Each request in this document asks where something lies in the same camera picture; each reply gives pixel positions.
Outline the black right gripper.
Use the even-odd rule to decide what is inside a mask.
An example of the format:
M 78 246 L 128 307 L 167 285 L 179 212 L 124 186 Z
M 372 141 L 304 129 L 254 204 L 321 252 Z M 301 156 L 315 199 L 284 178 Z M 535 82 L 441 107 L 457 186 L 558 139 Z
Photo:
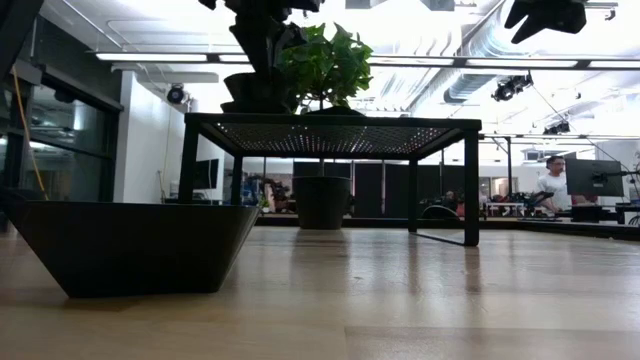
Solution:
M 573 0 L 514 0 L 504 22 L 505 28 L 513 28 L 529 15 L 530 22 L 524 22 L 511 39 L 512 44 L 536 35 L 543 29 L 565 33 L 578 33 L 586 25 L 585 5 Z

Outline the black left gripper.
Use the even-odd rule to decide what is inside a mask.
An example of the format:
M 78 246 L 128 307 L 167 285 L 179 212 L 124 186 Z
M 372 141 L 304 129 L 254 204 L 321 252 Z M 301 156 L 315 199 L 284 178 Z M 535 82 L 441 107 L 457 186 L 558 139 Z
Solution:
M 299 28 L 284 21 L 293 9 L 318 12 L 320 0 L 227 0 L 235 14 L 229 30 L 234 35 L 264 88 L 266 99 L 286 108 L 299 105 L 292 81 L 275 67 L 276 55 L 302 44 Z

